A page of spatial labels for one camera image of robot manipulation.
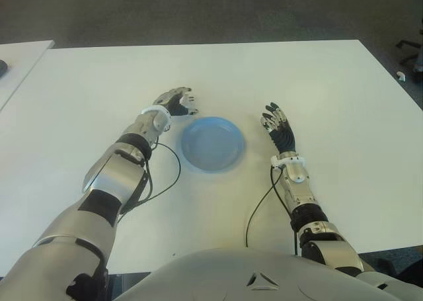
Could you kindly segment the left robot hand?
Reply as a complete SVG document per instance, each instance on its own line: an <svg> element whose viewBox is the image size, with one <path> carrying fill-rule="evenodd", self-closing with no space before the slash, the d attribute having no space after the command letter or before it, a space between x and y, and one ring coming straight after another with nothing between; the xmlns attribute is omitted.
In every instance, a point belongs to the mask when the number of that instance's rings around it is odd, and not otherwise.
<svg viewBox="0 0 423 301"><path fill-rule="evenodd" d="M191 88L177 87L160 95L153 104L165 107L171 116L186 116L199 113L194 101Z"/></svg>

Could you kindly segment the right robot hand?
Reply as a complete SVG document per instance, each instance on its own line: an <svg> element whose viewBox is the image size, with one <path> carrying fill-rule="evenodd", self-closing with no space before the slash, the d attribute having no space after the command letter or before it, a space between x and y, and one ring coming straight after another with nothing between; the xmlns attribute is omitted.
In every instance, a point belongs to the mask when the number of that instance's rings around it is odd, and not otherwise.
<svg viewBox="0 0 423 301"><path fill-rule="evenodd" d="M260 123L269 133L269 136L279 153L288 151L295 152L295 136L287 116L281 108L273 102L266 105L265 109L267 112L262 113Z"/></svg>

